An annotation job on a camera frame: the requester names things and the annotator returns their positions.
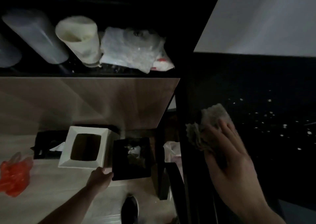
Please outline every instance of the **hand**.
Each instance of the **hand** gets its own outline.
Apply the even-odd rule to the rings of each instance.
[[[107,189],[113,178],[113,173],[110,172],[109,174],[104,174],[104,171],[105,169],[102,167],[98,167],[96,170],[92,171],[86,187],[90,187],[97,192]]]
[[[212,126],[208,126],[208,130],[218,139],[219,150],[226,158],[227,167],[221,170],[214,154],[204,152],[216,191],[223,202],[244,221],[253,218],[250,217],[252,214],[265,210],[269,212],[253,162],[234,125],[219,120],[219,126],[223,133]]]

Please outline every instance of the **cylindrical container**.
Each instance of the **cylindrical container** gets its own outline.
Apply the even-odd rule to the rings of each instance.
[[[56,37],[54,26],[43,12],[11,9],[2,20],[46,62],[60,64],[69,58],[66,47]]]
[[[72,16],[61,20],[56,35],[88,67],[99,65],[101,58],[97,24],[84,16]]]
[[[0,67],[12,67],[22,58],[18,48],[0,34]]]

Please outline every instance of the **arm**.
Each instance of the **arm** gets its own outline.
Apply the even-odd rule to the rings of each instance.
[[[80,224],[94,197],[105,190],[113,177],[113,173],[104,174],[101,167],[92,171],[84,188],[58,207],[39,224]]]
[[[227,167],[221,169],[213,153],[204,152],[216,191],[223,202],[247,224],[285,224],[268,206],[254,165],[234,125],[219,121],[223,133],[208,126],[219,141]]]

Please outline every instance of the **white tissue box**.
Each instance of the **white tissue box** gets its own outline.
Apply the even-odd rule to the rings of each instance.
[[[103,167],[105,152],[119,135],[107,128],[71,126],[65,141],[58,167],[93,168]]]

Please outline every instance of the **orange plastic bag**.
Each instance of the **orange plastic bag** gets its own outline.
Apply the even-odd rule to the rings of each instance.
[[[9,161],[0,165],[0,192],[15,198],[21,194],[30,183],[30,170],[33,167],[32,157],[21,161],[21,153],[16,153]]]

